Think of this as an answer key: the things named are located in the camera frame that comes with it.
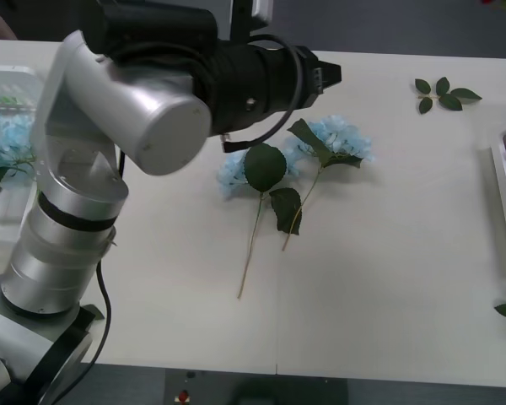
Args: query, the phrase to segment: plastic container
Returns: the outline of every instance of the plastic container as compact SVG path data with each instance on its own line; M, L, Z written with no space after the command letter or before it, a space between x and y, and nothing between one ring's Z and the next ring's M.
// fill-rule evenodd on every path
M43 83L26 67L0 66L0 113L35 114ZM8 264L24 216L35 199L36 186L0 191L0 273Z

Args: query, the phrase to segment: dark background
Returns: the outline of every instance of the dark background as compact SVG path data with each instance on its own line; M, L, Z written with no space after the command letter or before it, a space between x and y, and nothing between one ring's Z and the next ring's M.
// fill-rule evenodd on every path
M210 9L223 36L228 33L229 0L172 1ZM61 41L77 29L78 0L13 0L16 10L5 2L0 0L0 13L21 40ZM506 58L506 10L481 0L274 0L268 31L316 51ZM221 398L249 378L207 373L185 383L184 370L99 365L63 404L156 405L164 397L171 404L189 384L196 394L191 405L225 405ZM311 403L506 405L501 388L358 380L330 388L318 390Z
M17 10L0 0L0 14L21 40L77 29L78 0L8 2ZM226 32L230 0L172 2L210 9ZM506 10L481 0L274 0L269 31L316 51L506 58Z

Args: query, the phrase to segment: black cable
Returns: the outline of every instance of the black cable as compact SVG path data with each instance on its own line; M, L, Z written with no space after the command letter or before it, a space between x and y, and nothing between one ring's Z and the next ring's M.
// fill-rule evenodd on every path
M124 169L126 167L126 154L124 154L122 151L120 151L120 159L118 162L118 173L120 174L120 177L124 176ZM94 367L95 362L98 360L98 358L101 355L101 352L103 351L103 347L105 346L105 343L107 342L107 338L109 337L110 332L110 322L112 320L112 305L110 303L110 297L109 292L107 291L107 288L105 287L105 280L103 279L103 272L101 270L101 261L98 262L97 267L95 269L95 274L98 279L98 285L100 287L101 295L103 295L103 301L105 302L105 330L103 331L103 336L101 337L100 345L98 346L97 350L95 351L94 357L92 358L92 361L84 368L83 372L80 374L77 379L72 382L59 396L58 398L52 403L52 405L57 405L69 392L72 391L73 388L75 388L79 382L81 382L84 377L92 370L92 367Z
M272 127L272 129L270 129L264 135L251 141L223 142L223 151L226 154L236 152L238 150L251 148L271 138L277 131L279 131L283 127L283 125L285 125L285 123L288 121L293 112L298 108L300 95L302 94L302 88L304 87L304 70L302 69L302 64L300 63L298 53L296 52L296 48L294 46L286 42L284 39L270 34L254 35L250 38L250 42L257 42L257 41L276 42L291 54L294 61L294 66L296 67L296 86L294 87L294 95L293 98L291 99L287 111L277 122L277 124Z
M124 169L126 168L126 154L120 151L120 159L118 160L118 174L120 178L124 176Z

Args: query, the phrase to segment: blue flower in container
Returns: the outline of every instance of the blue flower in container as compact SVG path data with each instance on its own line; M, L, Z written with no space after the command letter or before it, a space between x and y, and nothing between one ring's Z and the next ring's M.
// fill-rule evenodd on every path
M14 188L34 179L35 156L30 145L32 116L0 115L0 187Z

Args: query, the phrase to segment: flower stem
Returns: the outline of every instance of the flower stem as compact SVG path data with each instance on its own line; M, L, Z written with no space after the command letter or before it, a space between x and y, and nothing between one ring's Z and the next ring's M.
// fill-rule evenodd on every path
M310 197L311 192L315 188L315 185L317 184L317 181L319 180L320 173L322 173L322 170L323 170L323 168L322 168L322 165L321 165L321 166L319 166L319 170L317 171L317 176L316 176L315 180L313 181L313 185L311 186L310 190L308 191L307 195L305 196L304 200L302 201L302 204L300 205L300 208L298 208L298 211L296 212L296 215L294 215L293 222L290 224L290 230L291 230L291 232L289 232L288 235L287 235L287 239L285 240L285 244L283 245L282 251L285 251L285 248L287 247L288 241L290 240L290 235L293 234L292 230L294 229L294 224L296 224L296 220L298 219L298 216L300 215L300 213L304 209L305 202Z
M244 275L242 276L242 284L240 285L240 291L238 293L238 299L242 298L242 293L244 292L244 286L245 286L245 277L247 276L247 269L250 266L251 256L253 255L253 245L255 244L255 236L256 236L256 228L259 224L259 218L261 217L261 208L262 208L262 201L263 193L259 196L259 208L256 212L256 218L255 218L255 226L253 227L253 234L251 234L251 241L250 241L250 248L247 253L247 260L245 261L245 267L244 267Z

